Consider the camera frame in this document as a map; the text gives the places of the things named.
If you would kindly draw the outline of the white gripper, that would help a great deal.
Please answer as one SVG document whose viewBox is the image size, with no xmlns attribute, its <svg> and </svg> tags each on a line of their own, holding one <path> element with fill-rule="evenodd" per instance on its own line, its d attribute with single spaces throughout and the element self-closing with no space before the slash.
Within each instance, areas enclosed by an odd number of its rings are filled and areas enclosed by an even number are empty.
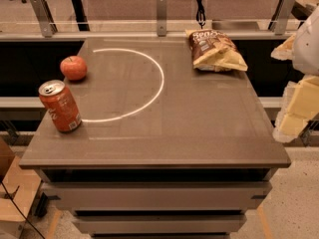
<svg viewBox="0 0 319 239">
<path fill-rule="evenodd" d="M 298 83 L 289 82 L 284 89 L 272 135 L 277 141 L 286 143 L 297 138 L 319 115 L 319 7 L 298 29 L 296 36 L 293 34 L 276 47 L 271 57 L 280 61 L 292 59 L 296 70 L 308 74 Z"/>
</svg>

